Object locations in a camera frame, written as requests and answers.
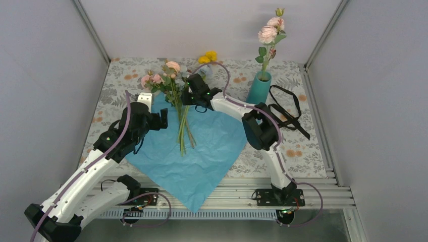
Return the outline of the artificial flower bouquet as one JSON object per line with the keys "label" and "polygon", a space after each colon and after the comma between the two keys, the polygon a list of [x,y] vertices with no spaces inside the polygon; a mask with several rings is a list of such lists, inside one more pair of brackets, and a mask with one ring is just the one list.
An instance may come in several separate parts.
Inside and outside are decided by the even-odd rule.
{"label": "artificial flower bouquet", "polygon": [[190,77],[190,73],[187,67],[169,60],[165,60],[161,69],[162,72],[158,74],[149,70],[147,74],[141,78],[141,85],[145,90],[149,90],[152,93],[157,91],[162,92],[165,95],[165,101],[170,103],[177,111],[179,121],[177,143],[180,145],[181,156],[184,156],[187,153],[185,148],[185,136],[189,138],[191,148],[196,146],[196,141],[190,131],[187,119],[189,107],[185,107],[181,100],[184,89],[188,87],[186,81]]}

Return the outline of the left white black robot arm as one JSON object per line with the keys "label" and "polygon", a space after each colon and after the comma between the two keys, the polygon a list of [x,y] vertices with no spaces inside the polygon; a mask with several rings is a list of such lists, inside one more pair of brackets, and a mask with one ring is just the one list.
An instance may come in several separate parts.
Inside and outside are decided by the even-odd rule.
{"label": "left white black robot arm", "polygon": [[129,175],[122,175],[113,184],[87,199],[94,186],[128,154],[137,154],[145,135],[168,127],[168,110],[151,113],[142,102],[131,102],[121,119],[101,133],[81,167],[42,204],[30,204],[24,214],[46,241],[75,241],[93,219],[115,205],[129,206],[130,212],[156,205],[158,189],[142,188]]}

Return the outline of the yellow blue flower stem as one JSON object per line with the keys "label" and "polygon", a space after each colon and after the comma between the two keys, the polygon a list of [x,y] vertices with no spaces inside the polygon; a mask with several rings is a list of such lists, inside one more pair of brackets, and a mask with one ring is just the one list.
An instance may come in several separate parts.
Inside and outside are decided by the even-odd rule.
{"label": "yellow blue flower stem", "polygon": [[[202,65],[209,62],[215,62],[217,60],[217,53],[215,51],[208,51],[205,53],[205,55],[202,55],[198,58],[197,62]],[[187,133],[187,136],[190,140],[191,146],[194,147],[195,140],[189,130],[189,125],[187,121],[187,114],[189,111],[189,105],[185,105],[185,101],[183,101],[183,93],[186,91],[185,89],[188,88],[188,81],[187,79],[192,75],[193,71],[188,69],[184,64],[179,64],[179,67],[175,68],[175,83],[177,84],[177,103],[176,103],[176,110],[178,112],[178,118],[179,118],[179,132],[178,132],[178,138],[177,142],[184,142],[185,133]],[[204,67],[201,67],[196,71],[195,73],[199,73],[202,78],[206,78],[207,76],[211,75],[211,67],[210,65],[206,65]]]}

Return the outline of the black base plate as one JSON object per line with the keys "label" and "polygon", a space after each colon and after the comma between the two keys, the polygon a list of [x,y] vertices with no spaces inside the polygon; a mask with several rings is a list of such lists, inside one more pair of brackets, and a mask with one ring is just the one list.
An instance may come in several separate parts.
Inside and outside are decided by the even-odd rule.
{"label": "black base plate", "polygon": [[256,189],[251,195],[259,207],[286,207],[305,206],[304,193],[302,189],[284,194],[273,189]]}
{"label": "black base plate", "polygon": [[127,203],[122,203],[121,205],[133,205],[133,206],[155,206],[157,204],[157,193],[159,189],[157,188],[140,188],[140,191],[132,191],[129,194],[127,200],[131,200]]}

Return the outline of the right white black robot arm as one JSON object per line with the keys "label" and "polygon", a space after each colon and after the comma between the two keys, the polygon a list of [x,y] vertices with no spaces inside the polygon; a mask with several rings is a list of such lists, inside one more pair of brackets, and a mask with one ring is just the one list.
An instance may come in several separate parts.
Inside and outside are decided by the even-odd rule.
{"label": "right white black robot arm", "polygon": [[266,104],[258,105],[242,102],[225,95],[219,88],[209,88],[201,75],[192,74],[187,78],[181,95],[184,105],[196,105],[225,113],[243,124],[248,143],[262,153],[270,170],[274,201],[286,205],[293,198],[297,184],[286,170],[278,147],[282,140],[279,126]]}

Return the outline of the teal cylindrical vase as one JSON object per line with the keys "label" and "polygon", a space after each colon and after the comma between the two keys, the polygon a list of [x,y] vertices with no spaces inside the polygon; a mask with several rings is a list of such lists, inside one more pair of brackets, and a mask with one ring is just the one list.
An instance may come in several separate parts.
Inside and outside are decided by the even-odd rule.
{"label": "teal cylindrical vase", "polygon": [[265,103],[271,86],[272,76],[269,72],[256,73],[250,87],[246,102],[251,104]]}

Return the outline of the aluminium corner post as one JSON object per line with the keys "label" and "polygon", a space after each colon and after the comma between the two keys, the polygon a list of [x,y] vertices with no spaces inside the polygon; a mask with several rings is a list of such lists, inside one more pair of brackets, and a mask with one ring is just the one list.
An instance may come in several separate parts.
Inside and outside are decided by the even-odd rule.
{"label": "aluminium corner post", "polygon": [[111,58],[109,57],[99,35],[97,34],[96,29],[95,29],[94,25],[92,24],[90,17],[88,15],[88,13],[86,12],[82,2],[80,0],[72,0],[72,2],[75,5],[77,12],[79,13],[81,19],[83,20],[84,25],[86,26],[87,30],[89,31],[95,45],[97,46],[98,51],[102,55],[106,64],[109,65],[111,62]]}
{"label": "aluminium corner post", "polygon": [[332,29],[334,28],[335,24],[337,23],[338,19],[342,15],[343,11],[345,10],[345,8],[349,4],[349,2],[350,2],[350,0],[341,0],[339,2],[338,6],[336,7],[333,15],[331,16],[331,18],[329,20],[326,28],[324,29],[321,37],[319,38],[318,42],[316,43],[316,45],[315,45],[313,51],[311,52],[308,60],[304,64],[304,68],[306,70],[308,70],[310,68],[310,66],[312,65],[312,63],[313,63],[314,59],[316,58],[318,52],[322,48],[326,39],[329,37]]}

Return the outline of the right aluminium corner post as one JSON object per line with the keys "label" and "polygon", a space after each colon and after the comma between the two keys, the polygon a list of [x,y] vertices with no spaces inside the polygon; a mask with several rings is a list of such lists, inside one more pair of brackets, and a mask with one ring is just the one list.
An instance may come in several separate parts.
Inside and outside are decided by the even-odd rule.
{"label": "right aluminium corner post", "polygon": [[322,48],[326,39],[329,37],[332,29],[334,28],[335,24],[337,23],[338,19],[342,15],[343,11],[345,10],[345,8],[349,4],[349,2],[350,2],[350,0],[341,0],[339,2],[338,6],[336,7],[333,15],[331,16],[331,18],[329,20],[326,28],[324,29],[321,37],[319,38],[318,42],[316,43],[316,45],[315,45],[313,51],[311,52],[308,60],[304,64],[304,68],[306,70],[308,70],[310,68],[310,66],[312,65],[312,63],[313,63],[314,59],[316,58],[318,52]]}

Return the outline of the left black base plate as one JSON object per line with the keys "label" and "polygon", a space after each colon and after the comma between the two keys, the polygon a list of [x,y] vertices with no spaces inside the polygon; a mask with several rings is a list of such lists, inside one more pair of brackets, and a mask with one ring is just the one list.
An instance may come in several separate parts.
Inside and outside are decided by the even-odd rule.
{"label": "left black base plate", "polygon": [[157,193],[159,189],[157,188],[140,188],[140,191],[132,191],[129,194],[127,200],[131,200],[127,203],[122,203],[121,205],[133,205],[133,206],[155,206],[157,204]]}

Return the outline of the aluminium rail frame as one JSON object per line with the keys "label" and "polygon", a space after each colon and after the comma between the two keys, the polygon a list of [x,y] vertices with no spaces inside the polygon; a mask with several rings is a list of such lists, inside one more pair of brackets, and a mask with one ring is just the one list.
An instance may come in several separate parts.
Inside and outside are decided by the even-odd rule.
{"label": "aluminium rail frame", "polygon": [[285,202],[278,202],[268,178],[224,178],[201,208],[191,212],[176,197],[148,177],[138,177],[146,191],[155,191],[143,209],[115,205],[95,213],[96,218],[137,220],[284,220],[286,213],[314,210],[326,215],[342,209],[351,241],[366,241],[355,201],[349,187],[341,187],[332,171],[327,178],[299,178],[298,186]]}

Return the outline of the pink rose stem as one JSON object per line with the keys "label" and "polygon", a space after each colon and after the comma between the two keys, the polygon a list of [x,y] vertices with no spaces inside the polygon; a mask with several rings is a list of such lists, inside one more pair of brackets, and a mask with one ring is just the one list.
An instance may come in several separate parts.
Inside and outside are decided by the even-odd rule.
{"label": "pink rose stem", "polygon": [[283,19],[284,12],[284,8],[277,8],[276,16],[271,18],[258,32],[258,40],[262,46],[258,48],[258,56],[255,60],[261,64],[261,73],[257,75],[257,78],[263,82],[270,79],[267,75],[267,67],[270,61],[276,57],[276,45],[287,37]]}

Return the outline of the blue wrapping paper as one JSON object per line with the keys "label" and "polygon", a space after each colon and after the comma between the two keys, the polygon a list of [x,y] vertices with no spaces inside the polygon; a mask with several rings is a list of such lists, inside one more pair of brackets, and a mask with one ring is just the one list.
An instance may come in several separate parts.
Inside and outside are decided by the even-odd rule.
{"label": "blue wrapping paper", "polygon": [[187,120],[196,146],[184,137],[181,153],[178,114],[159,94],[152,112],[168,109],[168,128],[149,131],[137,154],[126,156],[129,163],[177,198],[192,212],[202,206],[247,144],[242,123],[218,111],[199,113],[190,108]]}

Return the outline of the floral patterned table mat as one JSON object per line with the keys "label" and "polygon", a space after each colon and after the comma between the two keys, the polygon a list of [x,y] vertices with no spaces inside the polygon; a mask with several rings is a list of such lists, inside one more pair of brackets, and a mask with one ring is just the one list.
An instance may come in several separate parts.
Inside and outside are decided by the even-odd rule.
{"label": "floral patterned table mat", "polygon": [[[122,57],[112,59],[95,114],[89,129],[81,158],[85,159],[98,136],[115,120],[126,106],[125,91],[138,94],[143,91],[141,78],[148,71],[158,73],[165,63],[163,58]],[[240,100],[247,98],[253,78],[261,65],[254,60],[221,60],[212,67],[207,79],[210,87],[226,88],[227,94]],[[293,61],[270,62],[272,93],[267,103],[277,101],[292,116],[299,116],[301,126],[310,134],[304,137],[298,130],[283,128],[280,146],[286,169],[295,178],[326,178],[329,175],[312,119],[303,77],[299,65]]]}

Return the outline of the left aluminium corner post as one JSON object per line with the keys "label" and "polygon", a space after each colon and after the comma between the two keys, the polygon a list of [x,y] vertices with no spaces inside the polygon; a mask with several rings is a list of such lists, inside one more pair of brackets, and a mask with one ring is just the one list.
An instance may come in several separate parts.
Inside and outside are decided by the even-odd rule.
{"label": "left aluminium corner post", "polygon": [[109,65],[111,62],[111,58],[109,57],[99,35],[97,34],[96,29],[95,29],[94,25],[92,24],[90,17],[88,15],[88,13],[86,12],[82,2],[80,0],[72,0],[72,2],[75,5],[77,12],[79,13],[81,19],[83,20],[84,25],[86,26],[87,30],[89,31],[95,45],[97,46],[98,51],[102,55],[106,64]]}

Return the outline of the black ribbon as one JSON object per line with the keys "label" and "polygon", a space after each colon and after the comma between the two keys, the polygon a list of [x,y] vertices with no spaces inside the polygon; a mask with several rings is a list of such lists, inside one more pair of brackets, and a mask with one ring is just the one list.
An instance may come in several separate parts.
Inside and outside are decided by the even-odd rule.
{"label": "black ribbon", "polygon": [[[286,111],[282,106],[280,106],[279,102],[276,100],[276,98],[274,97],[274,95],[272,93],[272,88],[277,88],[277,89],[283,91],[284,93],[291,95],[293,97],[294,105],[295,105],[297,112],[298,112],[297,116],[292,116],[290,112]],[[277,116],[274,117],[274,119],[278,123],[279,127],[280,128],[287,128],[287,129],[292,130],[292,131],[298,130],[305,138],[307,138],[309,140],[310,134],[302,127],[302,125],[299,122],[299,118],[302,115],[302,111],[300,108],[300,103],[299,103],[298,97],[293,92],[291,92],[285,88],[282,88],[278,85],[271,85],[269,88],[269,94],[270,94],[271,98],[273,99],[274,103],[269,104],[268,108],[269,109],[273,108],[274,110],[276,110],[277,112],[279,112],[282,116],[284,116],[286,118],[286,120],[281,120],[280,117],[277,117]]]}

